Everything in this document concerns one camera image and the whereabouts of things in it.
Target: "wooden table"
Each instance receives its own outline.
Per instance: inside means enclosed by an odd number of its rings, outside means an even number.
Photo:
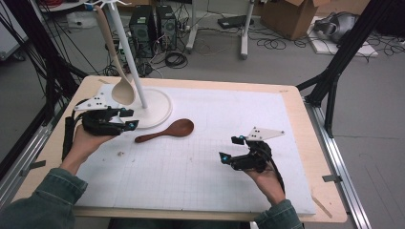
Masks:
[[[72,102],[60,120],[70,115],[74,105],[83,98],[96,94],[105,83],[118,83],[118,77],[88,76],[80,85]],[[300,220],[315,222],[344,222],[346,210],[333,182],[325,182],[322,176],[330,174],[317,136],[313,130],[301,95],[293,86],[208,82],[171,79],[141,79],[143,86],[176,87],[186,89],[234,90],[280,94],[285,102],[288,118],[294,132],[296,144],[307,175],[312,199],[316,207],[313,216],[300,216]],[[45,175],[61,163],[64,122],[59,122],[37,161],[46,160],[46,166],[30,171],[14,200],[29,197]],[[82,217],[110,218],[156,218],[156,219],[227,219],[253,220],[251,213],[218,213],[164,210],[134,210],[120,208],[75,207],[75,214]]]

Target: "gray floor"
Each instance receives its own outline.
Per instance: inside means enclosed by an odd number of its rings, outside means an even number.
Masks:
[[[216,18],[204,18],[200,24],[218,28]],[[253,28],[261,26],[256,23]],[[96,69],[102,69],[107,52],[99,30],[74,31],[70,36]],[[322,72],[332,59],[330,55],[315,54],[310,45],[301,49],[287,42],[284,50],[268,50],[249,40],[248,59],[241,60],[239,47],[237,35],[199,31],[195,50],[187,55],[188,65],[181,70],[163,68],[160,72],[164,78],[171,79],[297,85]],[[69,49],[74,65],[93,71],[73,48]],[[405,228],[405,198],[402,196],[405,127],[400,121],[405,115],[402,106],[404,63],[405,53],[387,56],[380,52],[370,63],[356,57],[344,71],[338,86],[333,132],[372,228]],[[0,68],[0,121],[6,130],[0,144],[4,148],[17,139],[24,123],[32,120],[43,100],[28,61],[1,64]],[[161,76],[153,72],[150,77]],[[30,99],[15,95],[23,93],[33,95],[27,95]],[[25,112],[17,116],[18,109]],[[79,218],[76,228],[107,228],[107,225],[108,219]],[[349,219],[342,224],[306,223],[306,228],[354,226]]]

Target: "wooden spoon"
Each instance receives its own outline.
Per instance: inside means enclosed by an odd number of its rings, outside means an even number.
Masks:
[[[121,80],[114,86],[112,91],[113,99],[123,105],[130,105],[135,100],[135,91],[132,87],[130,80],[125,76],[124,72],[122,71],[121,65],[118,61],[118,57],[116,54],[116,48],[114,47],[113,37],[110,34],[110,29],[108,27],[107,19],[105,18],[104,12],[102,11],[101,7],[95,6],[96,8],[96,18],[99,27],[101,28],[102,36],[104,37],[105,43],[108,47],[108,52],[111,55],[111,58],[114,60],[114,65],[116,66],[119,75],[121,76]]]
[[[150,135],[141,135],[135,138],[136,143],[141,143],[152,138],[171,135],[171,136],[187,136],[194,130],[194,123],[190,119],[182,118],[173,122],[166,130]]]

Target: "person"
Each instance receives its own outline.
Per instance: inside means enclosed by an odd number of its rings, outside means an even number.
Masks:
[[[78,125],[72,149],[62,164],[50,170],[29,198],[19,199],[0,212],[0,229],[74,228],[73,207],[87,187],[87,183],[75,175],[88,156],[112,138],[90,135]],[[271,208],[255,219],[259,228],[303,228],[271,165],[260,174],[245,172],[271,203]]]

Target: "dark brown wooden spoon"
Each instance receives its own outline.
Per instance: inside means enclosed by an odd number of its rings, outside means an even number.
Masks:
[[[190,119],[182,118],[173,122],[166,130],[150,135],[140,135],[135,138],[136,143],[141,143],[152,138],[171,135],[171,136],[187,136],[194,130],[194,123]]]

